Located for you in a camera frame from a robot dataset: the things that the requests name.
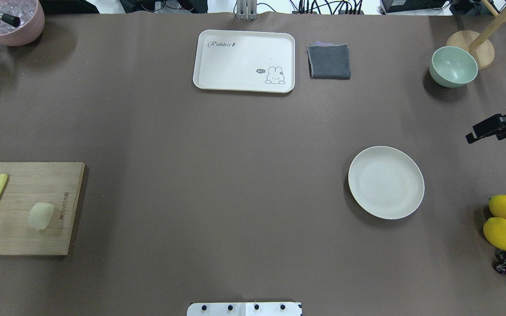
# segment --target ice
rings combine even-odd
[[[6,14],[18,16],[21,19],[22,27],[26,22],[30,21],[36,10],[37,0],[0,0],[0,11]],[[9,24],[0,21],[0,35],[7,34],[18,28],[14,28]]]

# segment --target cutting board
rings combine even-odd
[[[0,255],[66,255],[76,218],[82,162],[0,162],[9,178],[0,197]],[[48,228],[29,225],[37,202],[54,204]]]

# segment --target gray cloth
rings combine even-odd
[[[316,42],[307,47],[310,76],[316,79],[351,79],[349,46]]]

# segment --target rabbit cartoon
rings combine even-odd
[[[269,67],[269,73],[267,74],[265,83],[285,84],[285,76],[282,73],[282,67]]]

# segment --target light green bowl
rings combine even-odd
[[[477,63],[472,55],[462,48],[444,46],[432,55],[429,72],[441,86],[456,88],[476,78]]]

